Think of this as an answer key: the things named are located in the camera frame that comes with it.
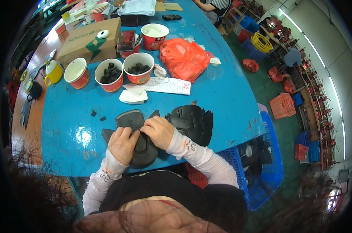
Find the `black scraps in bowl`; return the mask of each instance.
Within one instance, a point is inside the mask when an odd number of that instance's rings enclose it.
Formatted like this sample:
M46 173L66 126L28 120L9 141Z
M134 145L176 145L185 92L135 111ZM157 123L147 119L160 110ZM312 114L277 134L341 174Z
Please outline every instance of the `black scraps in bowl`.
M133 74L133 75L139 75L139 74L142 74L148 70L150 70L150 66L148 66L148 65L144 66L141 63L137 63L135 66L128 69L128 73Z
M114 63L109 63L108 68L104 70L104 75L101 77L100 83L109 84L115 82L121 74L122 71L114 66Z

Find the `wall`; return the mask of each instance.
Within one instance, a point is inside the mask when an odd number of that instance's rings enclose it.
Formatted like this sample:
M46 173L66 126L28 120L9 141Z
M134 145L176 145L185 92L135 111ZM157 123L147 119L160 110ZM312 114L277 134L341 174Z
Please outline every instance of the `wall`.
M335 141L339 152L335 151L335 160L341 162L337 164L329 175L336 178L340 169L352 168L352 38L345 27L342 19L336 14L334 9L330 9L332 22L330 24L327 7L321 0L302 0L296 1L294 5L293 0L288 0L285 6L292 9L285 10L286 7L281 7L282 10L303 30L313 43L314 47L321 56L323 62L328 68L335 88L337 90L343 119L340 117L339 108L336 102L336 96L329 81L329 74L318 59L317 54L312 49L311 45L300 33L300 31L281 13L278 13L280 3L267 12L267 15L277 14L282 20L282 24L291 28L294 38L300 39L299 45L305 47L305 52L312 60L313 67L318 71L320 79L323 79L324 90L329 99L330 108L334 108L331 112L332 122L335 125L337 133L335 134ZM346 160L343 159L343 130L342 120L345 124L346 133Z

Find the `blue table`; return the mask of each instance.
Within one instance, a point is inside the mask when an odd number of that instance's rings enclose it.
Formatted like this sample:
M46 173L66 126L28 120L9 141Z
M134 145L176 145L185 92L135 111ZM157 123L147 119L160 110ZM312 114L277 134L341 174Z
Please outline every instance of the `blue table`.
M91 79L81 90L71 87L63 78L48 87L45 98L41 144L43 163L61 176L90 176L96 172L105 156L107 148L101 136L102 128L116 129L115 117L131 109L140 109L145 119L158 109L161 116L174 108L197 101L197 105L214 113L214 127L209 148L219 152L246 142L265 132L259 109L252 90L245 78L239 62L227 43L207 17L192 1L176 1L183 12L155 12L152 23L166 25L170 29L168 38L193 36L195 42L206 47L220 58L221 65L209 65L207 70L192 84L189 96L148 92L148 100L142 105L130 105L119 101L122 90L105 92L94 80L94 71L99 63L88 65ZM186 21L164 21L163 14L179 14ZM122 27L122 30L133 30ZM159 51L145 51L159 61ZM220 78L213 80L211 73L221 71ZM125 76L124 83L129 83ZM100 117L91 116L95 110ZM173 156L160 153L158 158L145 169L128 168L126 173L151 170L182 163Z

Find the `green floor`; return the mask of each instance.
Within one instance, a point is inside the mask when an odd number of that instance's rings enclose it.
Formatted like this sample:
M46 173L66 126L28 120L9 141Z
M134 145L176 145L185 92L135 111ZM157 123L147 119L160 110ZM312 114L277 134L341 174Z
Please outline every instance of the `green floor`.
M242 60L247 58L246 53L241 48L238 36L232 32L225 39L230 49L242 66ZM267 71L273 67L269 58L257 62L259 70L252 73L243 68L244 74L251 86L256 101L265 105L272 118L279 147L281 150L282 164L284 169L284 179L278 189L278 193L285 197L296 197L296 189L299 185L299 175L305 170L305 165L299 163L294 158L295 137L300 133L299 123L296 115L275 120L270 109L269 101L284 92L281 83L274 83L268 78ZM259 210L249 212L248 225L246 231L257 230L257 226L263 224L265 219L271 216L273 201L268 200Z

